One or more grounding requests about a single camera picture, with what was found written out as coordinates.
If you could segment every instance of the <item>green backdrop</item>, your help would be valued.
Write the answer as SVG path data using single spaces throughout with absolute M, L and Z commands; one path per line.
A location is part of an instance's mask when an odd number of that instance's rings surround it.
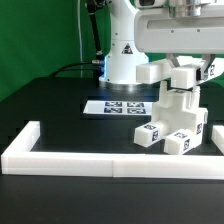
M 85 2 L 81 0 L 83 59 L 89 61 L 95 51 Z M 0 6 L 0 101 L 32 79 L 80 61 L 77 0 L 0 0 Z M 108 9 L 99 11 L 97 18 L 102 48 L 107 53 Z M 155 60 L 163 55 L 150 57 Z

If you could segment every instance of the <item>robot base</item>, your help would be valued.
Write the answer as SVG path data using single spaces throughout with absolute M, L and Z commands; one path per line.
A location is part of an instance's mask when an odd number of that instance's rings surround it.
M 108 88 L 108 89 L 113 89 L 118 91 L 130 91 L 130 92 L 149 88 L 148 84 L 143 84 L 143 83 L 118 84 L 118 83 L 112 83 L 104 78 L 99 79 L 99 86 L 102 88 Z

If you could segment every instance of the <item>white block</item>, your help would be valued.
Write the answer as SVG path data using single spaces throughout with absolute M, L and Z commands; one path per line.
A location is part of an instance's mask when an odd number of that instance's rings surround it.
M 224 154 L 224 126 L 214 125 L 212 127 L 212 141 Z
M 193 132 L 180 129 L 165 139 L 164 152 L 170 155 L 182 155 L 194 146 Z
M 113 177 L 145 177 L 145 155 L 124 155 L 113 162 Z
M 136 81 L 139 83 L 153 84 L 171 76 L 174 66 L 168 59 L 158 60 L 136 67 Z
M 189 89 L 195 86 L 197 69 L 199 69 L 199 66 L 193 64 L 172 69 L 171 86 L 181 89 Z
M 161 140 L 169 131 L 169 125 L 165 121 L 149 122 L 135 129 L 134 143 L 143 147 Z

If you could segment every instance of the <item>black cable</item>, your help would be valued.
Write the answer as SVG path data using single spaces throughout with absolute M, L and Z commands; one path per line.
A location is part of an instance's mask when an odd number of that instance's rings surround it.
M 92 62 L 80 62 L 80 63 L 73 63 L 73 64 L 65 65 L 65 66 L 59 68 L 58 70 L 56 70 L 55 72 L 52 72 L 49 75 L 49 77 L 55 77 L 59 72 L 61 72 L 64 69 L 71 68 L 71 67 L 74 67 L 74 66 L 80 66 L 80 65 L 92 65 Z

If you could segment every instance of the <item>black tabletop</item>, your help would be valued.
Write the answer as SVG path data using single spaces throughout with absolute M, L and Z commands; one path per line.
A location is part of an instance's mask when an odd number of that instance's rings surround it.
M 203 145 L 191 154 L 221 155 L 211 127 L 224 121 L 223 87 L 206 83 Z M 0 103 L 0 153 L 30 120 L 41 122 L 33 151 L 163 153 L 133 144 L 149 116 L 83 114 L 87 100 L 156 101 L 158 85 L 138 92 L 102 89 L 92 79 L 38 78 Z M 223 181 L 0 176 L 1 223 L 222 223 Z

